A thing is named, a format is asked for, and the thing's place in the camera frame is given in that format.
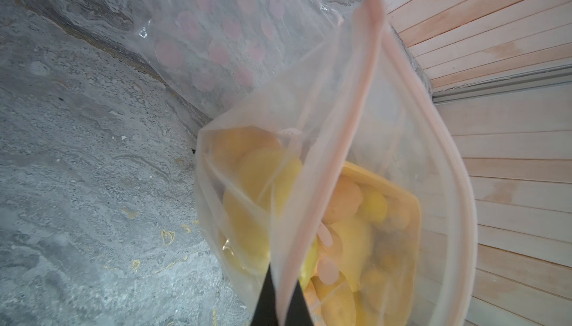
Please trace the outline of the clear zipper bag pink zip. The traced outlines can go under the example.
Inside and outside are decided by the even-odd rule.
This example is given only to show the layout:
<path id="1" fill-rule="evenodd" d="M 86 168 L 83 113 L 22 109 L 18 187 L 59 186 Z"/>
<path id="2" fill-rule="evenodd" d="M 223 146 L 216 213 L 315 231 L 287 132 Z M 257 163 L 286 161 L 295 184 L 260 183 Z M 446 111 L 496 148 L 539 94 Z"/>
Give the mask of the clear zipper bag pink zip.
<path id="1" fill-rule="evenodd" d="M 201 129 L 200 227 L 251 325 L 462 325 L 474 194 L 384 0 Z"/>

